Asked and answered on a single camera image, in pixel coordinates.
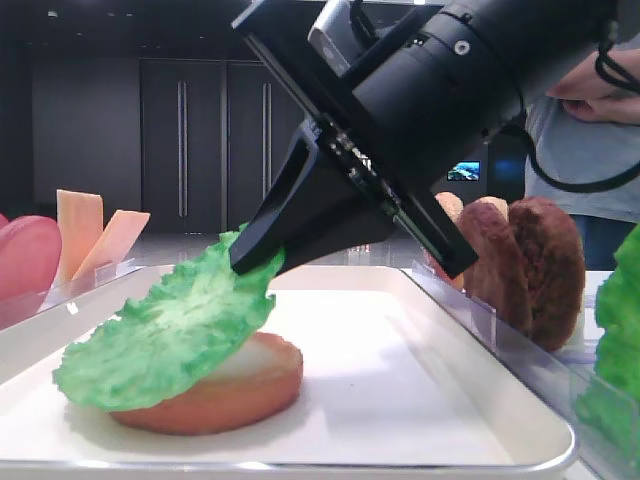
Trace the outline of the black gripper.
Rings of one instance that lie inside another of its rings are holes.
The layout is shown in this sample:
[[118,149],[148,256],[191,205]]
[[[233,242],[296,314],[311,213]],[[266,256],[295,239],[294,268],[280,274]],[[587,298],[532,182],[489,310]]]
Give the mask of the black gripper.
[[282,248],[283,273],[408,230],[450,275],[477,258],[429,187],[522,108],[521,1],[411,11],[339,77],[290,29],[287,1],[234,28],[304,108],[287,157],[229,250],[245,274]]

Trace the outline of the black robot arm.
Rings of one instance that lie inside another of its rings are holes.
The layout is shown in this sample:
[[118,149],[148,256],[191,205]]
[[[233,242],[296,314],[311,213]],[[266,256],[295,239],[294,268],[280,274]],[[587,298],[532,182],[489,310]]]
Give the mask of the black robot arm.
[[230,250],[243,274],[290,270],[409,231],[450,275],[476,252],[430,193],[594,49],[639,30],[635,1],[454,1],[412,9],[344,73],[294,34],[289,1],[233,24],[306,111],[288,158]]

